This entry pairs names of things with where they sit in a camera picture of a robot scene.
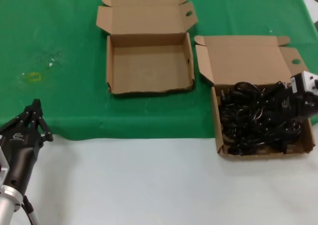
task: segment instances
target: white table surface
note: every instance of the white table surface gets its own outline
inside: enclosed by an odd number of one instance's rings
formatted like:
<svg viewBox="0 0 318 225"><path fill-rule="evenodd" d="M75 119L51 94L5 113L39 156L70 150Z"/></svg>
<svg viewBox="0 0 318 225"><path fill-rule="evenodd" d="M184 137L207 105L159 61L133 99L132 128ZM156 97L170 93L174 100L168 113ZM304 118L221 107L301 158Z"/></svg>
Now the white table surface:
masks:
<svg viewBox="0 0 318 225"><path fill-rule="evenodd" d="M318 149L228 161L214 139L55 136L40 151L26 195L41 225L317 224ZM11 222L28 223L23 210Z"/></svg>

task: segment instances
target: electronic device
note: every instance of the electronic device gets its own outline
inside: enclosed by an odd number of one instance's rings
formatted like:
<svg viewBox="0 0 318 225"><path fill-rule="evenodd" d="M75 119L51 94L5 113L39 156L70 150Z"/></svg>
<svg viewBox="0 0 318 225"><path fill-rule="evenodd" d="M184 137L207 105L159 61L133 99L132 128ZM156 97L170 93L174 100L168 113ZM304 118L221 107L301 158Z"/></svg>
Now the electronic device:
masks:
<svg viewBox="0 0 318 225"><path fill-rule="evenodd" d="M52 142L53 135L43 119L39 99L34 99L21 114L0 127L0 225L9 225L20 207L32 225L39 225L25 191L46 141Z"/></svg>

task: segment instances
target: open cardboard box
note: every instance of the open cardboard box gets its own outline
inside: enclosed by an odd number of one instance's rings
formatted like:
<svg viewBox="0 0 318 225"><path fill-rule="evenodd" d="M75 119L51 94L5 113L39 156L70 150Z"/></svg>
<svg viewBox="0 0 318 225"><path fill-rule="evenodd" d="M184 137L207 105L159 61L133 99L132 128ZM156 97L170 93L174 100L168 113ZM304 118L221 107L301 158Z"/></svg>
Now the open cardboard box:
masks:
<svg viewBox="0 0 318 225"><path fill-rule="evenodd" d="M286 36L196 36L200 73L214 83L211 90L212 112L217 152L232 158L274 158L309 153L315 146L309 119L302 122L298 142L289 146L287 154L264 149L255 155L228 154L223 142L218 105L222 90L240 81L268 87L278 81L290 82L293 75L308 71L297 49L286 47Z"/></svg>
<svg viewBox="0 0 318 225"><path fill-rule="evenodd" d="M102 0L96 25L107 37L106 80L114 94L191 90L187 30L197 22L188 0Z"/></svg>

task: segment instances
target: handle hole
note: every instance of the handle hole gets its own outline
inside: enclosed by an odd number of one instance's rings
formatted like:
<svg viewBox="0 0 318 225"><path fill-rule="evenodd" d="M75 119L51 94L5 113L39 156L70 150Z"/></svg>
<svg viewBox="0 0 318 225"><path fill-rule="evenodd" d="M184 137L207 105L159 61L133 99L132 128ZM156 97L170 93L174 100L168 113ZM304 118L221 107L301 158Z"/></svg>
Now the handle hole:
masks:
<svg viewBox="0 0 318 225"><path fill-rule="evenodd" d="M299 60L299 59L294 59L294 60L292 61L292 63L295 64L295 65L299 65L301 62L302 62L302 61Z"/></svg>
<svg viewBox="0 0 318 225"><path fill-rule="evenodd" d="M190 16L193 14L193 11L188 11L187 14L185 16Z"/></svg>

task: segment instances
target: black cable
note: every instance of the black cable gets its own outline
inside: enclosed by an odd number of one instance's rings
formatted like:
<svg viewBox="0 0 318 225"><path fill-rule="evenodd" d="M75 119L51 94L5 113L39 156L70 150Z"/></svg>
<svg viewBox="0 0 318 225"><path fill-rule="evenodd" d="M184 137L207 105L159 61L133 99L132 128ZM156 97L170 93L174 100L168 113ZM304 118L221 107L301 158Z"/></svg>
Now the black cable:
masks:
<svg viewBox="0 0 318 225"><path fill-rule="evenodd" d="M275 93L273 89L261 91L249 82L238 82L233 90L222 91L219 112L224 143L230 146L228 153L255 154L265 146L286 153L287 145L297 141L300 123L278 120Z"/></svg>
<svg viewBox="0 0 318 225"><path fill-rule="evenodd" d="M32 220L31 220L31 218L30 218L30 216L29 216L29 214L28 214L28 212L27 212L27 209L25 208L25 205L24 205L24 204L21 204L21 207L22 207L23 210L25 211L25 214L27 215L27 217L28 217L28 219L29 219L31 225L34 225L33 222L32 222Z"/></svg>

